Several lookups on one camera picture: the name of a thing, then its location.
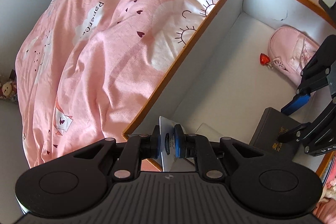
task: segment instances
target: pink bedsheet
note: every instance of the pink bedsheet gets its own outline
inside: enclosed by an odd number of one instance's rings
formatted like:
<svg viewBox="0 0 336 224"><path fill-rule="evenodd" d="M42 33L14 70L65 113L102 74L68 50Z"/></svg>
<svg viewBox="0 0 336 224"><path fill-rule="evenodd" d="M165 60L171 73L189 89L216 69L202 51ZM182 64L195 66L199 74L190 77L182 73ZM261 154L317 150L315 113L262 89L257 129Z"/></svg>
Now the pink bedsheet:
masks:
<svg viewBox="0 0 336 224"><path fill-rule="evenodd" d="M30 167L105 137L124 141L217 1L53 0L16 59Z"/></svg>

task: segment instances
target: pink pouch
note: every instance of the pink pouch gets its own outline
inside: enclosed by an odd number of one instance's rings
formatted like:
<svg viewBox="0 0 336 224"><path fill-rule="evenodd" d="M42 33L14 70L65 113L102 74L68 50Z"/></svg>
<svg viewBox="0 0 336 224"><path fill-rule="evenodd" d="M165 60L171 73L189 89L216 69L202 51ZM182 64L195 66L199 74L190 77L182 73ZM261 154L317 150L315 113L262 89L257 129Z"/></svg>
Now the pink pouch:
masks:
<svg viewBox="0 0 336 224"><path fill-rule="evenodd" d="M313 57L319 45L289 26L280 27L269 40L268 56L273 67L285 74L296 86L300 73Z"/></svg>

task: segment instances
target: red pendant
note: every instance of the red pendant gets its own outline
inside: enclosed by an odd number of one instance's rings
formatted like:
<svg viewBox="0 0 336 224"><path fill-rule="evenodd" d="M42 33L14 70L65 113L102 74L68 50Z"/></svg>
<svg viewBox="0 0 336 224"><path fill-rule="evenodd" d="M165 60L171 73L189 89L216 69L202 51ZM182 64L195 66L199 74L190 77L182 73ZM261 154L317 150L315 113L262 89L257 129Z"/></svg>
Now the red pendant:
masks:
<svg viewBox="0 0 336 224"><path fill-rule="evenodd" d="M260 54L260 64L266 66L270 63L270 59L266 54Z"/></svg>

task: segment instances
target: plush toy face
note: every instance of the plush toy face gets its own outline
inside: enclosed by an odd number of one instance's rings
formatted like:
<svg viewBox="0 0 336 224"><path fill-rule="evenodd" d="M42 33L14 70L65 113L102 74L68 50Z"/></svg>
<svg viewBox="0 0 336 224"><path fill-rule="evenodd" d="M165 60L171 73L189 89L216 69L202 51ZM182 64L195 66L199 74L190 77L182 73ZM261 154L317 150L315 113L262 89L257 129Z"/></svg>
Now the plush toy face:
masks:
<svg viewBox="0 0 336 224"><path fill-rule="evenodd" d="M7 82L6 84L2 86L1 90L2 90L3 95L5 97L8 97L12 92L12 85L9 82Z"/></svg>

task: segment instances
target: red heart charm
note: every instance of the red heart charm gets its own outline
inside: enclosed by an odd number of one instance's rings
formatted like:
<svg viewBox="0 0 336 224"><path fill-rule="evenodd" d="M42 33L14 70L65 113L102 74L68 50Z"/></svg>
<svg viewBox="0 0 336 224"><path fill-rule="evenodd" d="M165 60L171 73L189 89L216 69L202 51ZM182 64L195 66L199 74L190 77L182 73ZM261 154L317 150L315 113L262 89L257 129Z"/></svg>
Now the red heart charm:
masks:
<svg viewBox="0 0 336 224"><path fill-rule="evenodd" d="M270 63L270 59L269 57L266 55L266 54L260 54L260 64L265 66L267 65L268 63Z"/></svg>
<svg viewBox="0 0 336 224"><path fill-rule="evenodd" d="M143 32L137 32L137 34L138 34L139 37L143 37L145 35L145 33L143 33Z"/></svg>

